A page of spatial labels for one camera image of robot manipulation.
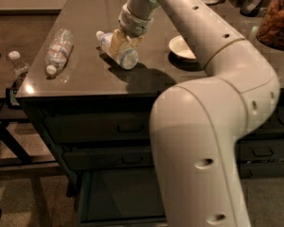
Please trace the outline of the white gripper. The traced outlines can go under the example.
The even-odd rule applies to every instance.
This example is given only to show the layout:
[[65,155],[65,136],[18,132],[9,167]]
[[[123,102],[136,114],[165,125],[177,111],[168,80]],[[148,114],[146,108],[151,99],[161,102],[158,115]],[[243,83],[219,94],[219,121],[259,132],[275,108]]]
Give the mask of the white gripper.
[[124,5],[118,16],[118,22],[120,28],[114,30],[109,47],[109,52],[113,57],[129,44],[127,36],[131,38],[130,46],[137,48],[143,40],[142,36],[150,30],[153,18],[140,19],[131,14],[127,5]]

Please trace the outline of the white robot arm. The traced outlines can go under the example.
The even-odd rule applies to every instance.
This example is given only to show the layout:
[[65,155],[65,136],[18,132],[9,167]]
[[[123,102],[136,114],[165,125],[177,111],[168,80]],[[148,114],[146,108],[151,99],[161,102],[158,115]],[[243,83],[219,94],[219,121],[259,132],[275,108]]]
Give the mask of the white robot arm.
[[201,0],[128,0],[113,46],[144,35],[157,7],[206,73],[168,88],[151,109],[151,151],[168,227],[251,227],[235,145],[274,111],[278,76]]

